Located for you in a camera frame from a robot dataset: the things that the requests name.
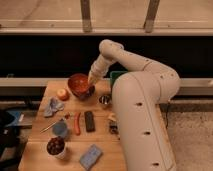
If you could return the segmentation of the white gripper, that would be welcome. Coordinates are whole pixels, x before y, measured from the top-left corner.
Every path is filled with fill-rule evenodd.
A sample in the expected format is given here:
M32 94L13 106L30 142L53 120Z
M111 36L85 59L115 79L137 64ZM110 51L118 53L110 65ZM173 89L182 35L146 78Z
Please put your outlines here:
M88 85L95 85L100 78L107 74L109 67L114 63L114 60L110 60L102 55L99 55L98 58L93 62L89 71Z

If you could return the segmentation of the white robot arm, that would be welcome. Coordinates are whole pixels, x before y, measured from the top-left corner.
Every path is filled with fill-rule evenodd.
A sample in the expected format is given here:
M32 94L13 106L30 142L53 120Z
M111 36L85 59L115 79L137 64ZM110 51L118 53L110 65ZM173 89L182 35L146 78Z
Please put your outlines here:
M179 75L163 63L126 51L120 43L103 40L88 82L96 84L116 62L127 70L112 88L127 171L176 171L174 153L156 106L177 94Z

